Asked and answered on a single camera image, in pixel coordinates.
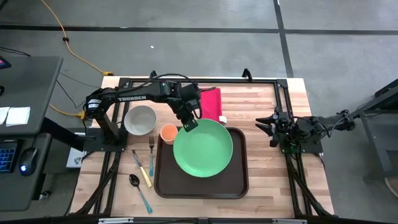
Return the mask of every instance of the blue handled spoon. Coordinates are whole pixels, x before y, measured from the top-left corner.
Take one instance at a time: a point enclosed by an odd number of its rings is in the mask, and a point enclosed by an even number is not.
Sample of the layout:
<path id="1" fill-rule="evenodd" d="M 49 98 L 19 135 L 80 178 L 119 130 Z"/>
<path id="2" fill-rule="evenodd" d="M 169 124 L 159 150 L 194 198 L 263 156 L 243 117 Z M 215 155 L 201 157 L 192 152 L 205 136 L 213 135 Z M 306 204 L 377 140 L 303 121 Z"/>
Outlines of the blue handled spoon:
<path id="1" fill-rule="evenodd" d="M 139 194 L 141 195 L 142 200 L 145 203 L 145 207 L 147 208 L 148 213 L 151 214 L 152 213 L 152 208 L 149 206 L 147 200 L 145 199 L 144 195 L 141 192 L 141 189 L 139 188 L 139 179 L 138 179 L 138 177 L 136 175 L 134 175 L 134 174 L 130 174 L 129 180 L 130 180 L 130 184 L 131 185 L 133 185 L 133 186 L 138 188 Z"/>

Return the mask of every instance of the computer mouse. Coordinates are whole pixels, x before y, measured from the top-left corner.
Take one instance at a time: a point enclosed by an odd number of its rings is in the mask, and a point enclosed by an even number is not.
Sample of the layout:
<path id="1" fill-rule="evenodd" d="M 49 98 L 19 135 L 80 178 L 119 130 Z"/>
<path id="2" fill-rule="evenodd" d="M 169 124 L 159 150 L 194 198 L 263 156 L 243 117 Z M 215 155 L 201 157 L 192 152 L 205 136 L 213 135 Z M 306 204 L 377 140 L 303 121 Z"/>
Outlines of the computer mouse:
<path id="1" fill-rule="evenodd" d="M 21 175 L 29 176 L 35 172 L 38 153 L 39 150 L 35 147 L 29 147 L 22 152 L 19 158 L 19 172 L 21 172 Z"/>

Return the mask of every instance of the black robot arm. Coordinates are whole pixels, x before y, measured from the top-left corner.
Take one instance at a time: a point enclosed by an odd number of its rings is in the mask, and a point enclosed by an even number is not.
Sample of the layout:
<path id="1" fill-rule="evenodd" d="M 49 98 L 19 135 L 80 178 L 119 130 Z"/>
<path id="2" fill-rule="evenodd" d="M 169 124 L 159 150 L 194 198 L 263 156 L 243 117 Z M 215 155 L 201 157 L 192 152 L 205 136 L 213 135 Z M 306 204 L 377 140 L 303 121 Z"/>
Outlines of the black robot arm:
<path id="1" fill-rule="evenodd" d="M 95 119 L 104 133 L 104 144 L 117 144 L 119 128 L 106 115 L 113 103 L 151 100 L 167 103 L 187 132 L 198 126 L 192 112 L 200 107 L 200 92 L 196 83 L 182 86 L 180 82 L 161 80 L 132 88 L 100 88 L 86 97 L 86 117 Z"/>
<path id="2" fill-rule="evenodd" d="M 355 122 L 348 110 L 343 110 L 327 118 L 321 116 L 306 116 L 288 118 L 287 112 L 276 107 L 274 114 L 267 118 L 258 118 L 256 124 L 268 136 L 272 136 L 270 147 L 276 147 L 283 136 L 284 143 L 288 146 L 301 146 L 303 144 L 318 144 L 325 136 L 331 137 L 334 130 L 351 131 Z"/>

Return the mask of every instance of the butcher block tabletop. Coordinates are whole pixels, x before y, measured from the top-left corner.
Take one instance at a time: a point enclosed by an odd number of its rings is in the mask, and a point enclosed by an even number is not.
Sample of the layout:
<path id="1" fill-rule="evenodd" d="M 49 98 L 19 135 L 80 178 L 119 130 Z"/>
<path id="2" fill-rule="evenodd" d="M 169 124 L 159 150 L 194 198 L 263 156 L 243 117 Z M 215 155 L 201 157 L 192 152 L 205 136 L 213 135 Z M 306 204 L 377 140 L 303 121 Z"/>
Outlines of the butcher block tabletop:
<path id="1" fill-rule="evenodd" d="M 102 87 L 118 86 L 120 77 L 104 77 Z M 310 116 L 310 105 L 302 78 L 288 78 L 290 100 L 295 116 Z M 155 129 L 145 136 L 129 135 L 126 150 L 121 154 L 112 217 L 211 217 L 211 218 L 293 218 L 294 211 L 290 195 L 285 157 L 278 147 L 269 147 L 270 138 L 255 127 L 255 119 L 266 117 L 276 106 L 274 86 L 262 83 L 200 83 L 200 88 L 217 86 L 221 89 L 223 116 L 227 127 L 240 129 L 246 137 L 249 190 L 241 199 L 184 199 L 162 198 L 153 187 L 148 188 L 132 156 L 134 149 L 144 169 L 149 173 L 150 148 L 148 136 L 155 136 L 154 161 L 156 161 L 157 139 L 165 124 L 181 126 L 167 104 L 151 101 L 135 101 L 130 109 L 147 105 L 157 113 Z M 121 120 L 123 103 L 118 120 Z M 112 118 L 113 106 L 107 112 Z M 83 206 L 98 186 L 104 153 L 94 152 L 84 161 L 80 170 L 70 212 Z M 325 171 L 318 157 L 302 156 L 308 188 L 324 208 L 333 213 Z M 140 178 L 140 189 L 153 213 L 148 214 L 137 188 L 129 183 L 129 174 Z M 101 212 L 105 207 L 109 184 L 105 188 Z M 300 208 L 304 210 L 301 190 L 297 191 Z"/>

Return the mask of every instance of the fork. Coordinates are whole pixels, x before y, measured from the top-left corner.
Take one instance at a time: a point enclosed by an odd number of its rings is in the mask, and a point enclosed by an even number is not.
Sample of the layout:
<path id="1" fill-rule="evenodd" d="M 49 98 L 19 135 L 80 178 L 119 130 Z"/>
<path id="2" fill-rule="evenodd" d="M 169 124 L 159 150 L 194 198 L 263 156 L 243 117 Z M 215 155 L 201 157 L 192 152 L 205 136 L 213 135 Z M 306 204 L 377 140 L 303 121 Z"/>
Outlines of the fork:
<path id="1" fill-rule="evenodd" d="M 153 136 L 149 136 L 149 147 L 150 147 L 150 168 L 149 168 L 149 175 L 154 175 L 154 157 L 152 155 L 152 151 L 155 146 L 155 140 Z"/>

